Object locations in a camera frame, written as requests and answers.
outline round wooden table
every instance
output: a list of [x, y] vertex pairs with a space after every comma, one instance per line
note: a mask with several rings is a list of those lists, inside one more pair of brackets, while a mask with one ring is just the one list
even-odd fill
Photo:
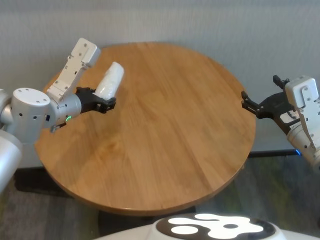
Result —
[[230, 183], [256, 124], [237, 79], [196, 51], [146, 42], [104, 48], [78, 85], [96, 88], [113, 61], [125, 71], [115, 109], [44, 129], [35, 145], [56, 183], [100, 210], [135, 216], [190, 207]]

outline white cylindrical object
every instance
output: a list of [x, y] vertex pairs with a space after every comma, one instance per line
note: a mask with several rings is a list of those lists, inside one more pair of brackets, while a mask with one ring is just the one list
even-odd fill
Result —
[[0, 130], [0, 193], [15, 173], [21, 158], [21, 142], [15, 136]]
[[104, 100], [109, 100], [116, 95], [117, 89], [124, 76], [124, 68], [117, 62], [113, 62], [111, 67], [105, 72], [102, 81], [99, 83], [94, 94]]
[[13, 123], [5, 131], [16, 136], [23, 144], [33, 144], [44, 126], [50, 98], [32, 88], [19, 88], [13, 92], [10, 110]]

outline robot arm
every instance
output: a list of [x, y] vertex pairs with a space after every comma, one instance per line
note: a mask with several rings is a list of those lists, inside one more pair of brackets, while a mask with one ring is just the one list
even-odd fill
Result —
[[315, 172], [320, 173], [320, 100], [315, 79], [301, 76], [289, 81], [275, 75], [273, 82], [283, 92], [257, 104], [243, 91], [242, 107], [258, 119], [273, 119], [292, 146], [300, 151]]
[[80, 38], [57, 80], [46, 93], [19, 88], [9, 96], [0, 89], [0, 193], [19, 166], [22, 145], [33, 144], [43, 128], [51, 132], [81, 113], [105, 114], [116, 105], [115, 94], [123, 78], [123, 67], [113, 62], [97, 89], [77, 87], [83, 72], [100, 55], [93, 43]]

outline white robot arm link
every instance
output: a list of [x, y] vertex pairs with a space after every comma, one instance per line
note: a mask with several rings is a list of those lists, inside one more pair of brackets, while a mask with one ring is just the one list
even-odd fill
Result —
[[83, 72], [92, 67], [100, 49], [80, 38], [57, 80], [47, 92], [22, 87], [12, 96], [0, 89], [0, 193], [19, 166], [22, 145], [33, 144], [43, 128], [51, 132], [81, 113], [105, 114], [116, 104], [115, 94], [123, 78], [123, 67], [113, 62], [97, 89], [77, 87]]

